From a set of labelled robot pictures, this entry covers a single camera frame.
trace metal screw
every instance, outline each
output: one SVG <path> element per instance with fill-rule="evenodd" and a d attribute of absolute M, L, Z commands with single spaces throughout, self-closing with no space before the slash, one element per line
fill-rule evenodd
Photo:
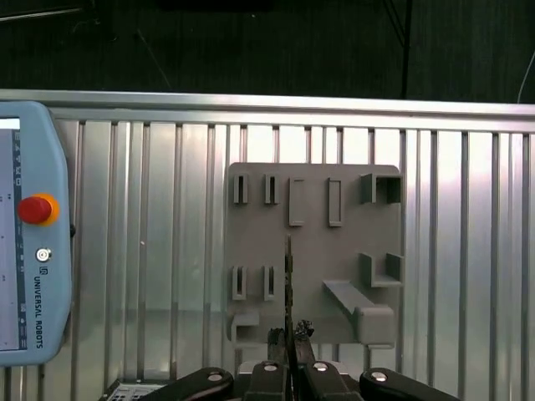
<path fill-rule="evenodd" d="M 39 248 L 35 252 L 35 257 L 38 261 L 49 261 L 52 257 L 52 251 L 46 248 Z"/>
<path fill-rule="evenodd" d="M 210 376 L 208 376 L 208 380 L 210 380 L 211 382 L 218 382 L 222 378 L 223 378 L 223 376 L 221 376 L 221 374 L 219 374 L 217 372 L 214 372 L 214 373 L 210 374 Z"/>
<path fill-rule="evenodd" d="M 386 381 L 386 375 L 382 372 L 372 372 L 371 377 L 377 380 L 378 382 Z"/>
<path fill-rule="evenodd" d="M 325 363 L 316 362 L 314 364 L 314 369 L 316 369 L 318 372 L 325 372 L 327 370 L 327 365 Z"/>

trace corrugated metal wall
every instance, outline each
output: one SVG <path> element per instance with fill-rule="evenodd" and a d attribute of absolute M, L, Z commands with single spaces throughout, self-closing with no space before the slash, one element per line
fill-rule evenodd
<path fill-rule="evenodd" d="M 465 400 L 535 399 L 535 139 L 527 132 L 502 132 L 508 122 L 468 132 L 340 128 L 336 116 L 262 125 L 67 115 L 58 109 L 78 228 L 69 333 L 46 366 L 0 371 L 3 399 L 93 401 L 117 377 L 232 370 L 266 357 L 265 347 L 235 353 L 222 330 L 224 179 L 235 161 L 376 163 L 406 174 L 397 347 L 322 344 L 320 358 L 354 375 L 397 369 Z"/>

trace slot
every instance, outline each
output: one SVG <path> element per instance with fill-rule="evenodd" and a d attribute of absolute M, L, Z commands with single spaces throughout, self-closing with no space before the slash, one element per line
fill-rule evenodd
<path fill-rule="evenodd" d="M 234 266 L 232 268 L 232 300 L 245 301 L 247 299 L 247 268 Z"/>
<path fill-rule="evenodd" d="M 265 200 L 266 205 L 278 205 L 279 203 L 279 183 L 276 175 L 265 175 Z"/>
<path fill-rule="evenodd" d="M 304 225 L 305 216 L 305 181 L 303 178 L 289 179 L 289 208 L 288 224 L 290 227 L 300 227 Z"/>
<path fill-rule="evenodd" d="M 401 203 L 400 175 L 367 174 L 360 177 L 360 203 Z"/>
<path fill-rule="evenodd" d="M 275 299 L 275 267 L 264 266 L 264 301 Z"/>
<path fill-rule="evenodd" d="M 329 178 L 329 227 L 342 226 L 342 181 Z"/>
<path fill-rule="evenodd" d="M 248 203 L 249 179 L 247 174 L 234 176 L 234 204 L 246 205 Z"/>

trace black cable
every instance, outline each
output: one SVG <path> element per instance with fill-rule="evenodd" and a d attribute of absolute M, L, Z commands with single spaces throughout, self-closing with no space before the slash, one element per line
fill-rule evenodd
<path fill-rule="evenodd" d="M 407 99 L 407 85 L 409 81 L 410 56 L 410 26 L 412 24 L 413 0 L 406 0 L 405 7 L 405 38 L 403 43 L 403 70 L 401 72 L 401 98 Z"/>
<path fill-rule="evenodd" d="M 398 9 L 394 5 L 394 1 L 388 0 L 388 3 L 390 7 L 392 8 L 392 12 L 394 13 L 394 17 L 395 17 L 395 21 L 397 23 L 398 29 L 403 35 L 405 35 L 405 30 L 403 28 L 403 24 L 401 23 L 401 18 L 400 18 L 400 15 L 398 14 Z"/>
<path fill-rule="evenodd" d="M 395 36 L 398 38 L 398 42 L 403 47 L 403 29 L 400 29 L 400 27 L 396 24 L 395 17 L 392 15 L 392 10 L 390 10 L 389 4 L 387 0 L 383 0 L 383 4 L 385 5 L 386 14 L 388 15 L 388 19 L 390 20 L 390 23 L 392 24 L 392 28 L 394 28 Z"/>

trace aluminum panel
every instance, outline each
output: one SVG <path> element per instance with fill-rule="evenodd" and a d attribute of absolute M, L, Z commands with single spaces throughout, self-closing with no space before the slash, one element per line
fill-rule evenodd
<path fill-rule="evenodd" d="M 279 163 L 306 163 L 308 160 L 307 133 L 304 127 L 283 125 L 279 128 Z"/>
<path fill-rule="evenodd" d="M 394 165 L 400 168 L 400 131 L 398 129 L 376 129 L 368 133 L 369 152 L 377 165 Z M 395 370 L 396 348 L 375 349 L 371 352 L 371 366 Z"/>
<path fill-rule="evenodd" d="M 466 259 L 461 267 L 462 399 L 489 398 L 492 265 L 492 134 L 466 135 Z"/>
<path fill-rule="evenodd" d="M 372 151 L 375 148 L 375 144 L 372 144 L 371 147 L 369 146 L 369 132 L 367 129 L 344 128 L 341 132 L 337 132 L 335 129 L 328 129 L 328 133 L 332 136 L 331 140 L 333 141 L 330 148 L 332 160 L 337 160 L 347 165 L 365 165 L 375 157 Z M 360 344 L 340 344 L 338 346 L 338 354 L 338 360 L 355 377 L 358 377 L 370 366 L 369 350 Z"/>
<path fill-rule="evenodd" d="M 527 291 L 527 312 L 524 315 L 527 335 L 527 371 L 525 376 L 527 381 L 527 399 L 535 398 L 535 296 L 532 294 L 535 289 L 535 246 L 531 246 L 533 240 L 535 240 L 535 195 L 532 194 L 535 189 L 535 141 L 533 137 L 529 137 L 529 158 L 527 160 L 527 167 L 529 168 L 529 232 L 527 252 L 529 252 L 529 264 L 527 266 L 527 279 L 526 288 Z"/>
<path fill-rule="evenodd" d="M 74 226 L 79 226 L 81 200 L 81 175 L 82 175 L 82 146 L 81 140 L 84 127 L 78 121 L 59 121 L 61 129 L 61 141 L 67 158 L 69 169 L 69 198 L 71 221 Z M 73 284 L 79 288 L 78 260 L 80 252 L 81 236 L 76 236 L 72 241 L 71 257 L 73 260 Z M 73 291 L 73 303 L 79 305 L 79 291 Z M 69 323 L 65 329 L 64 345 L 58 355 L 43 367 L 43 399 L 69 399 L 73 387 L 71 363 L 74 361 L 74 345 L 78 341 L 78 308 L 73 307 Z"/>
<path fill-rule="evenodd" d="M 74 334 L 76 354 L 74 393 L 81 398 L 105 389 L 106 270 L 110 250 L 108 213 L 110 198 L 111 123 L 88 121 L 80 140 L 81 175 L 77 207 L 79 236 L 79 313 Z"/>
<path fill-rule="evenodd" d="M 208 328 L 203 340 L 204 283 L 206 256 L 210 252 L 206 244 L 206 178 L 208 154 L 207 125 L 184 125 L 181 131 L 180 153 L 180 240 L 178 246 L 178 343 L 177 370 L 184 376 L 207 365 Z M 203 347 L 192 347 L 199 343 Z"/>
<path fill-rule="evenodd" d="M 128 196 L 125 199 L 127 211 L 126 266 L 125 281 L 125 355 L 123 375 L 129 380 L 141 378 L 143 375 L 143 358 L 139 358 L 143 349 L 139 333 L 144 329 L 145 320 L 141 321 L 140 310 L 140 224 L 141 224 L 141 191 L 146 185 L 143 178 L 144 128 L 142 123 L 130 125 L 129 164 L 128 164 Z"/>
<path fill-rule="evenodd" d="M 415 353 L 417 350 L 418 327 L 418 255 L 417 255 L 417 213 L 418 199 L 417 186 L 418 178 L 418 132 L 410 130 L 405 137 L 405 288 L 402 340 L 403 341 L 403 361 L 401 372 L 403 374 L 416 377 Z"/>
<path fill-rule="evenodd" d="M 520 134 L 511 135 L 511 170 L 509 219 L 511 220 L 511 259 L 509 271 L 511 274 L 511 297 L 509 311 L 511 320 L 511 337 L 509 341 L 511 381 L 509 391 L 511 399 L 522 398 L 522 165 L 523 165 L 523 137 Z"/>
<path fill-rule="evenodd" d="M 93 401 L 116 376 L 266 357 L 265 346 L 236 355 L 222 329 L 224 180 L 235 161 L 405 172 L 397 347 L 318 344 L 319 357 L 355 376 L 397 368 L 467 401 L 533 398 L 535 107 L 0 91 L 21 98 L 60 118 L 78 234 L 64 346 L 44 367 L 0 370 L 6 401 Z"/>
<path fill-rule="evenodd" d="M 493 206 L 493 247 L 492 282 L 491 282 L 491 348 L 490 348 L 490 389 L 489 399 L 499 401 L 511 399 L 511 189 L 512 189 L 512 149 L 511 135 L 498 134 L 494 138 L 494 157 L 497 159 L 496 176 L 493 178 L 495 188 Z"/>
<path fill-rule="evenodd" d="M 435 260 L 430 266 L 433 272 L 428 305 L 432 316 L 430 324 L 435 333 L 435 336 L 430 336 L 430 346 L 434 348 L 431 384 L 446 393 L 456 394 L 459 368 L 461 133 L 441 131 L 432 134 L 431 146 L 435 135 L 438 142 L 435 161 L 438 191 L 432 194 L 437 201 L 436 210 L 431 206 L 431 213 L 436 213 L 436 252 L 433 252 Z"/>

